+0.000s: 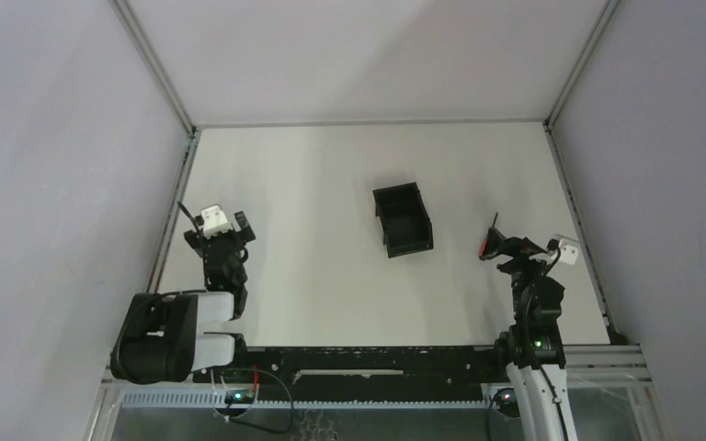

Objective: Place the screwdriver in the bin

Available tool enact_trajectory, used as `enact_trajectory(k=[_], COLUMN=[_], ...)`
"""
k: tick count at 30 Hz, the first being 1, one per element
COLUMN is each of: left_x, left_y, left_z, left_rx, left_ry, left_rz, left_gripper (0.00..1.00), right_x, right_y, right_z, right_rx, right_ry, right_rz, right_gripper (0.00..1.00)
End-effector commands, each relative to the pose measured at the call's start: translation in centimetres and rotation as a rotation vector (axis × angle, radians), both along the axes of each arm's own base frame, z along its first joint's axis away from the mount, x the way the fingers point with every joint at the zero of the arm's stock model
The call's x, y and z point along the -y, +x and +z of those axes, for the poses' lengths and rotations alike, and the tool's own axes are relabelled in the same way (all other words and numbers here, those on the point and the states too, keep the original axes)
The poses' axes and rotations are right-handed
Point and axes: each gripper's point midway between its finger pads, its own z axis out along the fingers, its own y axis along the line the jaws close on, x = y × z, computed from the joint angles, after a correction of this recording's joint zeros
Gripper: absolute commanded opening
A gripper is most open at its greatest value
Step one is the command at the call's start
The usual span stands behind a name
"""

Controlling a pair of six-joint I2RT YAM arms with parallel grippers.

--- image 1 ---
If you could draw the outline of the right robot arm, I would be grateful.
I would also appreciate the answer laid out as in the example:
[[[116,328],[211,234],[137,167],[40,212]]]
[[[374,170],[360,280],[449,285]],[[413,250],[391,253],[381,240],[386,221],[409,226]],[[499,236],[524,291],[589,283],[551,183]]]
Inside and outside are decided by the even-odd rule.
[[[551,277],[557,264],[573,264],[576,252],[563,237],[540,246],[527,237],[507,237],[495,225],[479,249],[481,261],[507,258],[496,269],[510,276],[514,312],[514,323],[495,340],[509,384],[491,392],[488,413],[518,420],[526,440],[578,438],[558,325],[565,287]]]

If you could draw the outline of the red handled screwdriver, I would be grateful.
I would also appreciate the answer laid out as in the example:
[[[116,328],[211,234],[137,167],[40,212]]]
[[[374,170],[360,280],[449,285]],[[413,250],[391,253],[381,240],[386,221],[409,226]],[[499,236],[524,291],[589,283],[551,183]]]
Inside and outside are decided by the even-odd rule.
[[[480,246],[478,258],[481,261],[490,260],[497,256],[497,249],[501,242],[501,239],[499,238],[500,232],[496,228],[497,220],[498,212],[495,213],[494,219],[488,227],[483,242]]]

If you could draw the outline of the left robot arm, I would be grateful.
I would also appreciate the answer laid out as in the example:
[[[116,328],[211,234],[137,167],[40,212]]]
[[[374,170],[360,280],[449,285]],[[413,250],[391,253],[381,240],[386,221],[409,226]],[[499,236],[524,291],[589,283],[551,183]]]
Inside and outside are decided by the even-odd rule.
[[[182,382],[192,373],[231,364],[237,334],[205,331],[245,312],[248,243],[256,238],[242,211],[231,218],[218,205],[203,209],[184,233],[201,259],[203,288],[133,296],[110,354],[116,379],[132,384]]]

